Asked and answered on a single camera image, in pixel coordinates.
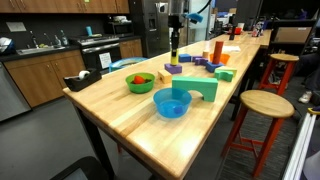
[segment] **cable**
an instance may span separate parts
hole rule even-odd
[[[204,10],[211,4],[211,1],[212,1],[212,0],[209,0],[209,1],[207,2],[207,4],[206,4],[200,11],[198,11],[197,13],[198,13],[198,14],[202,13],[202,11],[204,11]]]

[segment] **kitchen cabinet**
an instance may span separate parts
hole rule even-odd
[[[129,13],[128,0],[101,0],[104,13]]]
[[[63,77],[85,69],[79,50],[4,62],[31,107],[63,96]]]
[[[100,0],[55,0],[60,13],[103,13]]]
[[[2,0],[0,13],[57,13],[52,0]]]
[[[141,40],[120,42],[121,58],[142,57]]]

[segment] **black chair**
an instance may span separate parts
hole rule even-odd
[[[96,158],[87,156],[79,159],[55,175],[51,180],[108,180],[107,171]]]

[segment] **sink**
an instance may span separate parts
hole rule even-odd
[[[39,53],[39,52],[46,52],[46,51],[54,51],[58,49],[64,49],[66,47],[62,46],[49,46],[45,48],[30,48],[30,49],[18,49],[16,50],[19,55],[24,54],[33,54],[33,53]]]

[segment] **red fruit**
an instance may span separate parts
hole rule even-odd
[[[135,84],[143,84],[145,80],[141,76],[134,76],[133,83]]]

